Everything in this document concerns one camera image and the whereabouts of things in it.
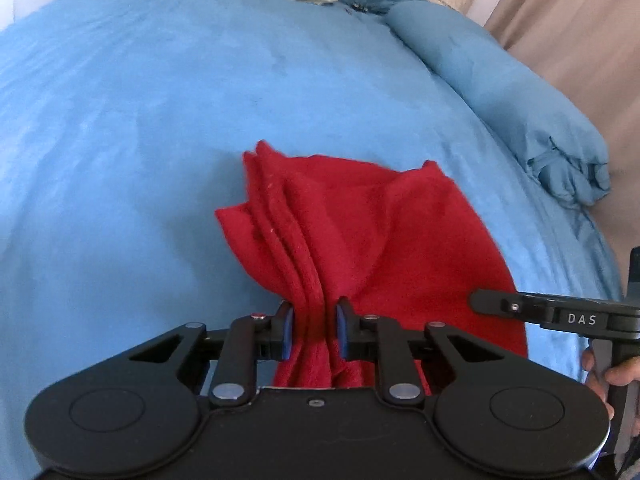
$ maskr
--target brown curtain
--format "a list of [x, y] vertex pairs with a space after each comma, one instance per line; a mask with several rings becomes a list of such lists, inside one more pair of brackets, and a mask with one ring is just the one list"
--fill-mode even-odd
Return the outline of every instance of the brown curtain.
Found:
[[612, 191], [592, 212], [626, 285], [640, 246], [640, 0], [500, 0], [485, 27], [607, 141]]

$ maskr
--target screw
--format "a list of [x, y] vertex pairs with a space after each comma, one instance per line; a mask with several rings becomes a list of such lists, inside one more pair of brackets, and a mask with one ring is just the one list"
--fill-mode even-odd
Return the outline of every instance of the screw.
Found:
[[221, 400], [238, 400], [244, 395], [244, 388], [236, 383], [222, 383], [213, 388], [212, 393]]
[[394, 399], [411, 400], [420, 395], [420, 388], [415, 384], [399, 383], [389, 388], [389, 393]]

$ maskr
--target human hand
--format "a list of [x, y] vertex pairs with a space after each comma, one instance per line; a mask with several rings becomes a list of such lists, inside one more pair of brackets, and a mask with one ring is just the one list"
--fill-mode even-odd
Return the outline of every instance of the human hand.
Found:
[[[582, 369], [588, 372], [587, 380], [584, 383], [585, 386], [588, 386], [597, 396], [600, 397], [604, 405], [607, 407], [607, 411], [609, 412], [609, 420], [613, 418], [615, 410], [613, 406], [611, 406], [607, 402], [607, 397], [604, 391], [602, 384], [598, 380], [593, 367], [595, 365], [596, 359], [593, 355], [593, 351], [591, 348], [587, 348], [582, 353]], [[626, 386], [632, 381], [640, 380], [640, 357], [633, 357], [621, 365], [610, 368], [604, 373], [604, 379], [607, 383], [612, 386]], [[633, 436], [638, 436], [640, 434], [640, 416], [636, 415], [636, 422], [634, 424]]]

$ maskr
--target blue bed sheet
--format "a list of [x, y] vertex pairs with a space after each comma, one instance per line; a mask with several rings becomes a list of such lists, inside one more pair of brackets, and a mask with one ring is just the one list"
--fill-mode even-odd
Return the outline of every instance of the blue bed sheet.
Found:
[[[37, 471], [22, 418], [48, 384], [184, 322], [276, 309], [213, 216], [244, 201], [241, 153], [260, 139], [395, 170], [436, 160], [520, 290], [620, 297], [591, 218], [381, 18], [292, 0], [58, 0], [0, 35], [0, 479]], [[527, 337], [533, 360], [578, 376], [576, 336]]]

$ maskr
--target red cloth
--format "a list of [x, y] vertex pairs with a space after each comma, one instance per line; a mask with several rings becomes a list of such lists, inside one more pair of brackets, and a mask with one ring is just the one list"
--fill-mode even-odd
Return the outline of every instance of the red cloth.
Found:
[[524, 325], [468, 307], [476, 288], [513, 292], [484, 224], [435, 162], [397, 171], [315, 155], [288, 158], [259, 142], [244, 154], [248, 202], [216, 211], [246, 272], [294, 305], [291, 358], [274, 385], [374, 384], [371, 364], [340, 359], [335, 303], [407, 329], [452, 324], [526, 355]]

